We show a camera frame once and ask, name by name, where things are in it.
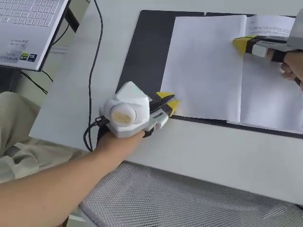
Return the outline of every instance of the laptop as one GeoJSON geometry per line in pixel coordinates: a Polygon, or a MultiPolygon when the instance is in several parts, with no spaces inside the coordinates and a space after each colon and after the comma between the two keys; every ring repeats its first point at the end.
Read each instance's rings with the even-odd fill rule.
{"type": "Polygon", "coordinates": [[[70,0],[0,0],[0,66],[42,70],[70,0]]]}

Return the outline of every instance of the black folder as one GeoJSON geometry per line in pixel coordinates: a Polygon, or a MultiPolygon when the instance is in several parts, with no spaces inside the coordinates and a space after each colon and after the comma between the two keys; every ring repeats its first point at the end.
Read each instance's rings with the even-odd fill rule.
{"type": "MultiPolygon", "coordinates": [[[[117,91],[128,81],[134,82],[147,95],[160,91],[176,17],[215,17],[228,15],[235,14],[157,10],[141,11],[117,91]]],[[[303,135],[301,134],[236,125],[222,120],[190,118],[177,115],[172,116],[172,118],[303,139],[303,135]]]]}

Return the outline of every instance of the desk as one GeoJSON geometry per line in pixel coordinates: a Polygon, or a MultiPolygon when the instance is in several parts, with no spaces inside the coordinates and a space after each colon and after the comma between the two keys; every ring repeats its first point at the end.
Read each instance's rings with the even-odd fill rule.
{"type": "MultiPolygon", "coordinates": [[[[98,0],[104,33],[92,77],[92,119],[115,92],[142,9],[296,15],[302,1],[98,0]]],[[[90,4],[30,136],[84,149],[89,71],[100,33],[90,4]]],[[[97,128],[92,130],[96,144],[97,128]]],[[[129,161],[303,204],[303,140],[170,120],[129,161]]]]}

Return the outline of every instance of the white paper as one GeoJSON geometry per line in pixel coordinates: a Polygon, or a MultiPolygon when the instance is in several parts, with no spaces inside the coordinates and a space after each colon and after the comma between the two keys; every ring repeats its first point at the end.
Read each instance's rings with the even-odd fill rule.
{"type": "Polygon", "coordinates": [[[176,114],[239,121],[242,57],[232,45],[246,16],[178,17],[161,91],[181,101],[176,114]]]}
{"type": "Polygon", "coordinates": [[[248,17],[245,35],[289,36],[294,18],[282,16],[248,17]]]}
{"type": "MultiPolygon", "coordinates": [[[[251,17],[246,35],[288,36],[293,23],[294,19],[289,17],[251,17]]],[[[245,55],[243,62],[241,123],[302,131],[303,92],[299,86],[281,77],[278,63],[253,55],[245,55]]]]}

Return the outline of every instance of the gray mesh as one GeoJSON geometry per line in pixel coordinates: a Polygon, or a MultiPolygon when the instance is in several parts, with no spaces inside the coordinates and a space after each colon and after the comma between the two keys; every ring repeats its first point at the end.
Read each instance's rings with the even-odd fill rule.
{"type": "Polygon", "coordinates": [[[80,209],[97,226],[303,227],[296,205],[123,163],[80,209]]]}

